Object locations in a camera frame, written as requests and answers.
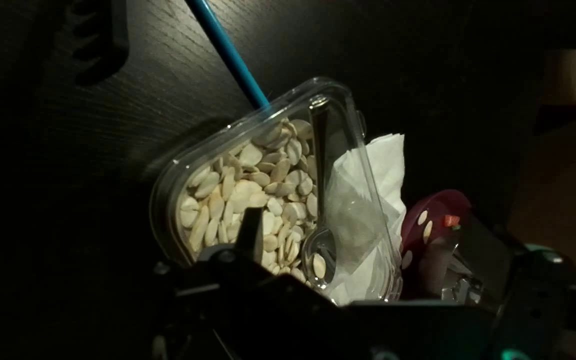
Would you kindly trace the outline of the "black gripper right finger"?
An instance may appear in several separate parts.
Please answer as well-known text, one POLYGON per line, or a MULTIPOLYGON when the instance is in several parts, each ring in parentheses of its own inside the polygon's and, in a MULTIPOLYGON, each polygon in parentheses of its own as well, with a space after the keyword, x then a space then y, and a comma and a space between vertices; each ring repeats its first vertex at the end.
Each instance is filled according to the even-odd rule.
POLYGON ((451 235, 439 235, 428 241, 417 266, 423 290, 439 298, 453 296, 458 280, 461 277, 455 249, 458 240, 451 235))

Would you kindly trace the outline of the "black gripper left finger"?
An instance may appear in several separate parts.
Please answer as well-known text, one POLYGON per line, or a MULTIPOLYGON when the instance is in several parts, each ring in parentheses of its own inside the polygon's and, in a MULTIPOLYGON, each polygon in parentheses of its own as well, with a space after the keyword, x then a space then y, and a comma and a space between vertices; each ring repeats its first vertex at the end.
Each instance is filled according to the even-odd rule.
POLYGON ((240 232, 234 244, 234 249, 249 261, 262 259, 262 247, 263 247, 262 214, 263 214, 262 208, 247 208, 244 212, 240 232))

